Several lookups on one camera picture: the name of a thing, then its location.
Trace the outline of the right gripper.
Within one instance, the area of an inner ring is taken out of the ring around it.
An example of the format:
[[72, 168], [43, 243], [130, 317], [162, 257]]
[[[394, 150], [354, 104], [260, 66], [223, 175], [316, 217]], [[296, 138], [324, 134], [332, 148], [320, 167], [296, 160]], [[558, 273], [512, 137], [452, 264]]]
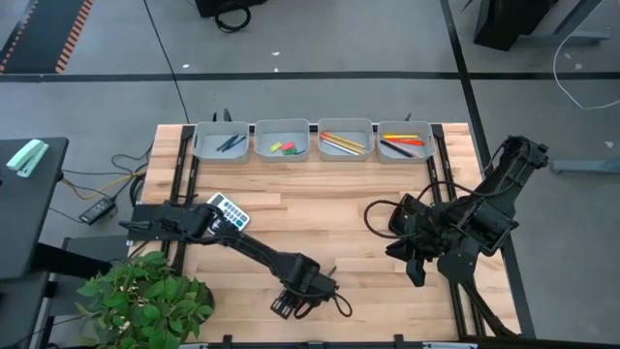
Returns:
[[439, 256], [438, 236], [428, 209], [414, 211], [397, 208], [388, 222], [388, 229], [397, 240], [386, 247], [389, 257], [407, 262], [406, 273], [416, 287], [425, 284], [424, 260]]

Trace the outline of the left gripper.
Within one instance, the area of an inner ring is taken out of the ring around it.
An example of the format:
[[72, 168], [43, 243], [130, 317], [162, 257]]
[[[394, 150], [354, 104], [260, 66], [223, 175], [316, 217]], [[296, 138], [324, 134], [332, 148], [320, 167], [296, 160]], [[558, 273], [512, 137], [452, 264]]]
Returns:
[[305, 318], [313, 309], [312, 300], [327, 301], [338, 288], [334, 279], [320, 272], [321, 265], [303, 254], [280, 255], [280, 281], [285, 289], [273, 301], [270, 310], [288, 319], [293, 298], [302, 299], [294, 310], [295, 319]]

